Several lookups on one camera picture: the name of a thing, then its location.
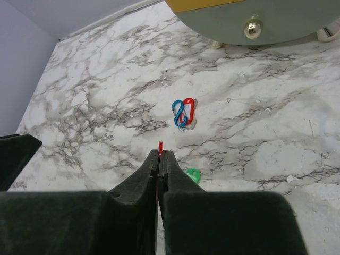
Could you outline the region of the blue S carabiner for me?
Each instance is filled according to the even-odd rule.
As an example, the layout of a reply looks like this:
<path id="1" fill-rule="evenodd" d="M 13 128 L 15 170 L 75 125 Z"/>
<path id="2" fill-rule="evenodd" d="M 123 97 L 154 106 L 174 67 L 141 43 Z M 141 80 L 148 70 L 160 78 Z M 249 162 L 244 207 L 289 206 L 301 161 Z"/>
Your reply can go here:
<path id="1" fill-rule="evenodd" d="M 171 106 L 174 114 L 174 123 L 178 128 L 185 127 L 188 117 L 185 112 L 184 102 L 180 99 L 174 101 Z"/>

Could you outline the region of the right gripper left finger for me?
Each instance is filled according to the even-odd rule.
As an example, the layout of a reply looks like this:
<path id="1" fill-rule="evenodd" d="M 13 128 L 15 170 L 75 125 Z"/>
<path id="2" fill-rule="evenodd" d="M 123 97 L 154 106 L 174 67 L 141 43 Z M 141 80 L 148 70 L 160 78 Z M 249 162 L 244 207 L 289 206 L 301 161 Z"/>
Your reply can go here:
<path id="1" fill-rule="evenodd" d="M 1 254 L 155 254 L 158 161 L 110 191 L 1 193 Z"/>

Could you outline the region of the red key tag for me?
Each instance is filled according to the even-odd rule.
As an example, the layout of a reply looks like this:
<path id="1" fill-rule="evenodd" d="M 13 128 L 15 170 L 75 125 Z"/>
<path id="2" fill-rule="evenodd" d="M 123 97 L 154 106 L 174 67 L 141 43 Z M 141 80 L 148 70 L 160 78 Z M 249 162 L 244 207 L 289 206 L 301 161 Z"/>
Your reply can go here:
<path id="1" fill-rule="evenodd" d="M 162 205 L 163 196 L 163 171 L 161 168 L 161 157 L 163 153 L 163 142 L 160 141 L 158 144 L 158 183 L 157 183 L 157 198 L 159 205 Z"/>

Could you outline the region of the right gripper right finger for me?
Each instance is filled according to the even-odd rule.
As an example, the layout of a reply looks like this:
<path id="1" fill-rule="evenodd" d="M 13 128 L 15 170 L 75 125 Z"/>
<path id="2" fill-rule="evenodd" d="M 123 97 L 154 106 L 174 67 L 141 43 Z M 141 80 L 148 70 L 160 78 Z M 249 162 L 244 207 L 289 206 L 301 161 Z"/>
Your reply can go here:
<path id="1" fill-rule="evenodd" d="M 275 192 L 207 192 L 172 151 L 159 162 L 167 254 L 307 254 L 286 199 Z"/>

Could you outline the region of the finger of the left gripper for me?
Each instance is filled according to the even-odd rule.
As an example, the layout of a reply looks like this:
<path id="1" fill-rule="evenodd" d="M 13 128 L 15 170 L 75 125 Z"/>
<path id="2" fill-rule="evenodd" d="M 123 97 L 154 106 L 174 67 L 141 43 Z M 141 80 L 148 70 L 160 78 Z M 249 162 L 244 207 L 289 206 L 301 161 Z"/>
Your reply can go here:
<path id="1" fill-rule="evenodd" d="M 41 145 L 40 140 L 29 134 L 1 137 L 1 191 L 10 188 Z"/>

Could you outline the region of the red tagged key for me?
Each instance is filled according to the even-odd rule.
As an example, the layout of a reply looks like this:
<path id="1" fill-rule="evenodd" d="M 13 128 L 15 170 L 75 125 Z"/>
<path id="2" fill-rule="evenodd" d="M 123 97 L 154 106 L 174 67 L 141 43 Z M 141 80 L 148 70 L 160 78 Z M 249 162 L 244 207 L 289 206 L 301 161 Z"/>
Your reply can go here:
<path id="1" fill-rule="evenodd" d="M 196 126 L 197 120 L 195 118 L 195 110 L 198 101 L 193 98 L 185 98 L 183 100 L 184 112 L 180 117 L 180 123 L 183 122 L 184 115 L 187 117 L 187 122 L 184 127 L 178 127 L 178 129 L 183 132 L 185 130 L 193 130 Z"/>

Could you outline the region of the green key tag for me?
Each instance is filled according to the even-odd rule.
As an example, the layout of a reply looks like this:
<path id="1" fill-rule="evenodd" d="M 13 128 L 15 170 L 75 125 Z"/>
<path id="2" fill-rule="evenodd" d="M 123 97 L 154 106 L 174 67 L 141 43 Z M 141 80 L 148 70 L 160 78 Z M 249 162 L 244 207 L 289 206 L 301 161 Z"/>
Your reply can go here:
<path id="1" fill-rule="evenodd" d="M 201 173 L 197 168 L 189 168 L 189 169 L 186 170 L 185 173 L 196 184 L 198 184 L 200 182 Z"/>

